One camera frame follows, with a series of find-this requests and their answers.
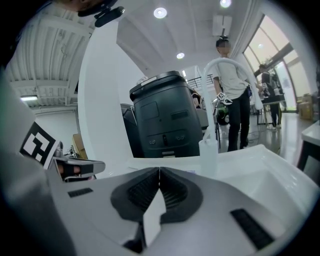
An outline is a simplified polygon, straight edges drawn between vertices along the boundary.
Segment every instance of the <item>railing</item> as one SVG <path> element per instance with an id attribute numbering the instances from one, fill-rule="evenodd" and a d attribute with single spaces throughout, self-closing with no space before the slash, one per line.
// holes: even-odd
<path id="1" fill-rule="evenodd" d="M 214 78 L 212 74 L 208 74 L 208 76 L 206 77 L 206 85 L 212 85 L 214 83 Z M 192 88 L 192 89 L 199 89 L 202 87 L 201 85 L 201 77 L 197 77 L 194 79 L 190 79 L 188 80 L 188 85 Z"/>

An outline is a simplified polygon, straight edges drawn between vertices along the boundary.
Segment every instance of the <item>ceiling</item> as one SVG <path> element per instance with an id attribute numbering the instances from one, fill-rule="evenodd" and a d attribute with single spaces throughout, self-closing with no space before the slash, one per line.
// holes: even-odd
<path id="1" fill-rule="evenodd" d="M 94 28 L 92 16 L 79 18 L 53 4 L 26 25 L 6 74 L 19 96 L 38 96 L 26 101 L 31 108 L 76 106 L 81 62 Z"/>
<path id="2" fill-rule="evenodd" d="M 229 39 L 234 45 L 249 2 L 234 0 L 222 8 L 220 0 L 147 0 L 119 22 L 117 43 L 148 77 L 208 63 L 218 57 L 214 18 L 232 17 Z M 167 10 L 165 18 L 154 17 L 158 7 Z M 183 59 L 176 57 L 180 52 Z"/>
<path id="3" fill-rule="evenodd" d="M 220 0 L 119 0 L 115 7 L 126 11 L 117 43 L 147 76 L 185 69 L 192 79 L 199 76 L 194 65 L 201 67 L 217 57 L 213 17 L 232 17 L 229 38 L 234 44 L 250 1 L 234 0 L 223 9 Z M 166 8 L 167 17 L 156 19 L 157 7 Z M 6 74 L 20 97 L 37 95 L 38 100 L 26 101 L 34 111 L 76 108 L 75 90 L 94 22 L 93 15 L 78 17 L 51 4 L 25 26 Z M 185 53 L 181 60 L 176 58 L 179 52 Z"/>

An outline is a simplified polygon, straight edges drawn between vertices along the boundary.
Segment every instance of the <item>black pants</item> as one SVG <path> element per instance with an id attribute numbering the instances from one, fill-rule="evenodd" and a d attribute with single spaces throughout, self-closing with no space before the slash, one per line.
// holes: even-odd
<path id="1" fill-rule="evenodd" d="M 280 124 L 281 122 L 281 116 L 280 116 L 280 105 L 277 104 L 270 104 L 270 112 L 271 112 L 271 118 L 272 118 L 272 126 L 276 127 L 276 125 Z"/>
<path id="2" fill-rule="evenodd" d="M 229 151 L 238 149 L 238 133 L 241 125 L 240 133 L 240 149 L 248 145 L 247 137 L 250 124 L 250 99 L 248 91 L 232 100 L 232 104 L 228 106 L 229 111 Z"/>

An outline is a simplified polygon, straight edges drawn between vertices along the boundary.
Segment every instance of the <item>recessed ceiling light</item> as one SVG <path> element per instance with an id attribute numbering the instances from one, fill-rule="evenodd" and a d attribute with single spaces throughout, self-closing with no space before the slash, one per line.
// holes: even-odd
<path id="1" fill-rule="evenodd" d="M 231 0 L 220 0 L 220 5 L 223 8 L 228 8 L 231 5 Z"/>
<path id="2" fill-rule="evenodd" d="M 38 99 L 37 96 L 22 96 L 21 100 L 26 102 L 26 101 L 36 101 Z"/>
<path id="3" fill-rule="evenodd" d="M 176 55 L 177 59 L 182 59 L 185 56 L 183 52 L 180 52 Z"/>
<path id="4" fill-rule="evenodd" d="M 162 19 L 167 16 L 167 10 L 165 8 L 159 7 L 154 10 L 153 15 L 158 19 Z"/>

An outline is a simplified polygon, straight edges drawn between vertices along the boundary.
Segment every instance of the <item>bin lid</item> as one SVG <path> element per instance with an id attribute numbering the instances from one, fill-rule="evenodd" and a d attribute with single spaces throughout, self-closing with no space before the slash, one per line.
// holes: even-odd
<path id="1" fill-rule="evenodd" d="M 169 71 L 169 72 L 165 72 L 165 73 L 153 76 L 153 77 L 149 78 L 148 80 L 143 81 L 143 82 L 137 84 L 135 87 L 133 87 L 129 91 L 130 99 L 133 101 L 135 99 L 135 95 L 134 95 L 135 92 L 140 90 L 141 88 L 143 88 L 146 85 L 148 85 L 148 89 L 150 89 L 151 87 L 160 86 L 164 82 L 168 82 L 170 80 L 176 80 L 176 79 L 178 79 L 182 82 L 186 82 L 185 78 L 181 75 L 181 73 L 179 71 Z M 188 86 L 187 83 L 186 83 L 186 87 L 189 88 L 191 93 L 194 92 L 194 90 L 190 86 Z"/>

